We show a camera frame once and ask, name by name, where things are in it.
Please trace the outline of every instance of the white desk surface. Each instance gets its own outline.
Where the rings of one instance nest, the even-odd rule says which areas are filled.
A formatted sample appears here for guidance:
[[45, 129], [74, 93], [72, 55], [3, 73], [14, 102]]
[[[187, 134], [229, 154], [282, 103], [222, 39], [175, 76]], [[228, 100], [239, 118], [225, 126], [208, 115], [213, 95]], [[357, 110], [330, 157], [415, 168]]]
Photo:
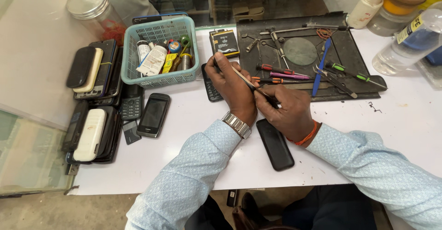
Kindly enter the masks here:
[[[212, 56], [209, 31], [196, 32], [201, 64]], [[367, 29], [352, 30], [352, 34], [370, 74], [379, 75], [371, 61], [390, 38], [376, 36]], [[412, 163], [441, 177], [441, 91], [432, 88], [415, 66], [398, 76], [384, 76], [384, 79], [389, 89], [381, 92], [380, 99], [312, 103], [313, 118], [344, 132], [377, 132], [387, 147], [399, 150]], [[115, 162], [109, 165], [81, 165], [73, 184], [80, 187], [71, 194], [143, 192], [163, 166], [179, 153], [188, 137], [204, 131], [229, 110], [224, 101], [211, 103], [207, 100], [201, 76], [190, 83], [146, 90], [145, 103], [154, 92], [168, 94], [172, 99], [160, 137], [144, 137], [127, 146], [124, 136], [121, 136]], [[374, 112], [369, 102], [382, 113]], [[274, 171], [254, 125], [251, 137], [241, 141], [231, 154], [214, 189], [349, 183], [324, 160], [292, 143], [288, 143], [288, 146], [295, 166], [282, 172]]]

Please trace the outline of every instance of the blue plastic pry tool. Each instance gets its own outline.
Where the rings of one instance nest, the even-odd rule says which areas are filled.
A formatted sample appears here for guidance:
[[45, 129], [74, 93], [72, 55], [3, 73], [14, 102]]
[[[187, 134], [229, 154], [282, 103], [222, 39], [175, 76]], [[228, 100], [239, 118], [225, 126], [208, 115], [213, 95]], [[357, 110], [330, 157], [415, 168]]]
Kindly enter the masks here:
[[[321, 63], [319, 63], [319, 69], [323, 69], [324, 68], [324, 61], [325, 61], [325, 55], [327, 55], [327, 51], [329, 50], [331, 45], [331, 38], [328, 38], [327, 41], [325, 41], [324, 44], [324, 55], [322, 56], [322, 60]], [[319, 88], [319, 82], [321, 81], [321, 75], [316, 74], [315, 77], [315, 83], [313, 84], [313, 91], [312, 91], [312, 96], [316, 96], [316, 92], [318, 92], [318, 88]]]

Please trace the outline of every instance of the shirt sleeve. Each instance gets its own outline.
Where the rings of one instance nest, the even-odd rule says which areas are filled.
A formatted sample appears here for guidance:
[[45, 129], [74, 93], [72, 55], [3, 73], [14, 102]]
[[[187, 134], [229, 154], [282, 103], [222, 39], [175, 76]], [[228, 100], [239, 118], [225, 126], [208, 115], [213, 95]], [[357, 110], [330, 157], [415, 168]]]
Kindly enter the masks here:
[[442, 229], [442, 179], [386, 148], [377, 133], [342, 133], [322, 124], [307, 150], [412, 227]]
[[127, 212], [126, 230], [183, 229], [206, 201], [240, 136], [221, 120], [191, 136]]

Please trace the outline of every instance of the silver wristwatch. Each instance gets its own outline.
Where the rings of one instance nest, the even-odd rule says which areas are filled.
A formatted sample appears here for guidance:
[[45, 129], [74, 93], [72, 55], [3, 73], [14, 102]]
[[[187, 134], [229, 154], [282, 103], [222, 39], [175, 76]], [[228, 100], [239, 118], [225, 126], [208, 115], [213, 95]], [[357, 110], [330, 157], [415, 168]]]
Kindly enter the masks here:
[[231, 126], [243, 139], [248, 138], [251, 134], [250, 127], [231, 112], [227, 112], [222, 121]]

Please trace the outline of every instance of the hand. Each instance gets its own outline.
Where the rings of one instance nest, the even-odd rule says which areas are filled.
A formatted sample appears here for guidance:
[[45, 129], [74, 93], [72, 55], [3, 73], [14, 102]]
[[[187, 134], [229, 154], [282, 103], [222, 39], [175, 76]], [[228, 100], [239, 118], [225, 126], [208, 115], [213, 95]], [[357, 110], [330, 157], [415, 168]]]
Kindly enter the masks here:
[[[216, 71], [213, 58], [216, 59], [221, 73]], [[251, 78], [249, 72], [242, 70], [237, 62], [229, 62], [221, 52], [216, 52], [215, 55], [207, 61], [205, 71], [212, 80], [213, 86], [229, 105], [230, 112], [251, 128], [258, 114], [255, 106], [255, 98], [246, 83], [241, 80], [232, 69], [232, 66], [255, 86], [259, 86], [258, 83]]]
[[[270, 124], [278, 129], [285, 137], [300, 142], [313, 130], [314, 122], [310, 112], [310, 96], [304, 91], [287, 89], [282, 84], [271, 85], [261, 89], [269, 96], [274, 96], [281, 103], [282, 108], [275, 109], [266, 98], [255, 91], [256, 107], [262, 112]], [[314, 136], [302, 144], [307, 147]]]

